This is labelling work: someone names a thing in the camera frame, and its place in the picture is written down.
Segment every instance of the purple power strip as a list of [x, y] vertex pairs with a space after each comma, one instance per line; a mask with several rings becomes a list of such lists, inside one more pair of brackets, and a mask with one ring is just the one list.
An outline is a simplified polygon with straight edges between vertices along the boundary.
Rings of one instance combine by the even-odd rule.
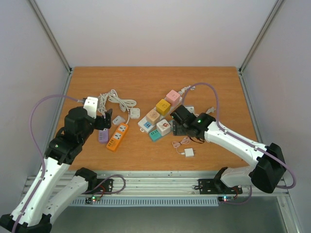
[[109, 129], [98, 130], [98, 141], [102, 144], [109, 141]]

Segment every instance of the gray floor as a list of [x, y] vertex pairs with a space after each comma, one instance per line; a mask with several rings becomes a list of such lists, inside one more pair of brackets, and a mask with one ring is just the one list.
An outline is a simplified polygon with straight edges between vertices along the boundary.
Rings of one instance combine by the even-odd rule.
[[219, 207], [68, 207], [52, 233], [283, 233], [276, 198]]

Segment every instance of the white wall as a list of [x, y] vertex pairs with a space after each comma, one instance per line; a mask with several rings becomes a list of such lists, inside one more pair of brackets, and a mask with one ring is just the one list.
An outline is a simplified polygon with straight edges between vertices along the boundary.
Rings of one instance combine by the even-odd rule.
[[310, 0], [285, 1], [245, 71], [264, 141], [281, 146], [297, 175], [290, 195], [306, 233], [311, 229], [310, 9]]
[[[60, 93], [67, 72], [26, 0], [0, 1], [0, 215], [17, 206], [39, 158], [28, 117], [42, 97]], [[57, 101], [38, 108], [35, 137], [43, 148]]]
[[276, 0], [37, 0], [74, 66], [236, 66]]

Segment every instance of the robotic arm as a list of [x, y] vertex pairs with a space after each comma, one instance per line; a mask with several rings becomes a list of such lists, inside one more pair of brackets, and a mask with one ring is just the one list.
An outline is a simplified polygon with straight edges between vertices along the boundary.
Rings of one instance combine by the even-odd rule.
[[82, 151], [82, 146], [94, 129], [103, 130], [111, 127], [112, 110], [108, 110], [105, 117], [96, 116], [97, 106], [98, 99], [88, 97], [83, 107], [76, 107], [69, 111], [65, 117], [64, 127], [57, 132], [45, 152], [44, 178], [41, 178], [43, 172], [41, 167], [18, 207], [12, 214], [0, 218], [2, 227], [12, 232], [17, 221], [16, 233], [49, 233], [57, 217], [77, 196], [95, 188], [97, 174], [82, 168], [75, 173], [71, 182], [63, 190], [49, 200], [56, 183]]
[[206, 113], [196, 117], [183, 105], [172, 114], [172, 118], [183, 126], [189, 137], [216, 143], [245, 160], [249, 166], [241, 168], [223, 167], [215, 176], [214, 182], [219, 192], [236, 185], [254, 185], [266, 193], [273, 193], [286, 169], [272, 158], [265, 155], [266, 151], [282, 162], [284, 157], [281, 148], [272, 143], [267, 146], [254, 142], [228, 129]]

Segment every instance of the power strip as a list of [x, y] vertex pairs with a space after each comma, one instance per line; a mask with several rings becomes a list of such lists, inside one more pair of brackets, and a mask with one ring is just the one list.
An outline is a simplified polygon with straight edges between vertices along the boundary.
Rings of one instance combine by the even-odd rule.
[[[170, 110], [167, 112], [167, 114], [160, 115], [160, 119], [159, 121], [161, 121], [162, 119], [164, 119], [168, 114], [170, 114], [183, 100], [182, 97], [179, 97], [179, 100], [176, 102], [175, 105], [171, 105]], [[145, 133], [150, 133], [151, 130], [156, 126], [156, 123], [153, 125], [152, 123], [147, 121], [147, 117], [145, 116], [143, 119], [141, 119], [138, 122], [138, 126], [140, 127], [140, 131], [145, 132]]]
[[107, 149], [115, 152], [128, 131], [128, 125], [121, 123], [107, 144]]

